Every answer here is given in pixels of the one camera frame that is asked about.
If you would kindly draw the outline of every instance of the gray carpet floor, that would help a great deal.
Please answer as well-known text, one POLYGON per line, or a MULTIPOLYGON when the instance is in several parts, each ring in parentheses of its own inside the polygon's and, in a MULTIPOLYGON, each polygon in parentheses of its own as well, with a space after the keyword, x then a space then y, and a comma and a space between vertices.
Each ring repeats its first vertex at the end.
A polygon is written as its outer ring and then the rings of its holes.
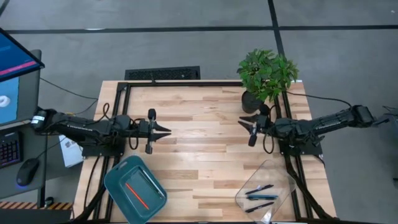
MULTIPOLYGON (((274 2, 280 26, 398 24, 397 1, 274 2)), ((0 16, 5 30, 270 25, 265 0, 10 0, 0 16)), ((98 96, 103 80, 122 80, 126 69, 199 65, 202 79, 236 79, 246 52, 277 50, 273 31, 12 36, 30 50, 43 51, 43 78, 86 96, 98 96)), ((375 116, 386 112, 382 105, 398 106, 398 30, 291 30, 281 31, 281 36, 307 94, 366 105, 375 116)), ((345 107, 308 100, 313 117, 345 107)), ((90 103, 40 84, 43 108, 79 112, 90 103)), ((91 109, 83 116, 91 118, 93 113, 91 109)), ((392 180, 398 177, 397 135, 390 124, 326 135, 326 173, 341 219, 397 223, 398 189, 392 180)), ((62 162, 59 152, 50 153, 56 154, 52 164, 62 162)), ((49 169, 46 194, 72 202, 79 170, 80 166, 49 169)), ((3 200, 35 199, 35 192, 29 192, 3 200)))

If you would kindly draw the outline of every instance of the clear plastic container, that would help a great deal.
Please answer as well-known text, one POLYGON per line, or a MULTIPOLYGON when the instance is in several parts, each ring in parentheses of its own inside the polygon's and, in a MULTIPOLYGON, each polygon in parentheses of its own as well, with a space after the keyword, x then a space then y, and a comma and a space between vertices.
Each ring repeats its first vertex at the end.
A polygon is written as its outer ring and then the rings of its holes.
POLYGON ((245 212, 249 218, 257 223, 269 224, 272 217, 295 189, 294 179, 286 172, 284 166, 276 164, 272 160, 266 160, 263 162, 250 179, 243 185, 241 190, 236 194, 235 201, 241 207, 243 212, 247 209, 263 205, 265 203, 273 202, 272 205, 268 205, 263 208, 256 209, 253 212, 245 212), (273 187, 264 189, 250 195, 277 195, 276 200, 249 200, 246 197, 246 192, 251 190, 260 189, 265 185, 272 184, 273 187))

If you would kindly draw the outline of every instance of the wooden table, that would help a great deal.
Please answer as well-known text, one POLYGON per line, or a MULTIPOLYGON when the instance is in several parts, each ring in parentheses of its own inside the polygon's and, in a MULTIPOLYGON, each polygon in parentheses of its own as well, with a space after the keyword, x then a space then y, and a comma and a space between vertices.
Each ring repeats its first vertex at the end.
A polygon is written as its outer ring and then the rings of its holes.
MULTIPOLYGON (((117 85, 117 81, 103 82, 95 119, 102 116, 105 103, 113 108, 117 85)), ((236 86, 180 86, 133 87, 131 91, 127 111, 130 117, 146 118, 148 109, 155 108, 158 123, 172 130, 172 135, 154 144, 152 155, 144 152, 145 143, 141 143, 135 151, 126 146, 122 158, 133 154, 140 156, 167 191, 166 206, 151 221, 250 222, 236 205, 234 196, 265 160, 272 159, 284 166, 284 159, 279 154, 277 141, 271 155, 263 151, 261 137, 255 147, 248 146, 249 134, 237 123, 239 116, 247 116, 241 109, 244 89, 236 86)), ((304 93, 303 83, 293 84, 290 91, 304 93)), ((122 94, 118 111, 122 111, 123 99, 122 94)), ((306 97, 289 95, 289 101, 295 119, 311 119, 306 97)), ((267 147, 271 146, 271 138, 267 138, 266 144, 267 147)), ((89 157, 83 163, 74 204, 76 215, 83 211, 88 178, 95 159, 89 157)), ((302 160, 309 191, 326 212, 335 215, 323 165, 313 156, 302 156, 302 160)), ((103 158, 94 170, 88 202, 98 189, 102 163, 103 158)), ((305 209, 300 192, 298 198, 304 217, 305 209)), ((100 218, 104 218, 107 199, 106 192, 101 204, 100 218)), ((290 196, 273 220, 294 220, 290 196)), ((126 221, 115 203, 111 221, 126 221)))

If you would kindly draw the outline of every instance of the teal tray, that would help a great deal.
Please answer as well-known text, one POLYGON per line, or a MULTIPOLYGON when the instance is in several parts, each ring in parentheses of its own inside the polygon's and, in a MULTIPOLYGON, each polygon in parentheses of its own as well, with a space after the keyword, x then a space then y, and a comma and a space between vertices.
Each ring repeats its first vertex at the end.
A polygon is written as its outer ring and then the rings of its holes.
POLYGON ((104 183, 130 224, 146 223, 167 201, 166 191, 138 156, 113 167, 104 183))

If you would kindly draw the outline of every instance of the monitor screen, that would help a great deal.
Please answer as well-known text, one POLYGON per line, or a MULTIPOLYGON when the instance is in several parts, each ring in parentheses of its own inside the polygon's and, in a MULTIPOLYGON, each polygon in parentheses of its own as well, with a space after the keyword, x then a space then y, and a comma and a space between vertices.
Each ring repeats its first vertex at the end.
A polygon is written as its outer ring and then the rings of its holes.
POLYGON ((0 29, 0 82, 44 68, 20 43, 0 29))

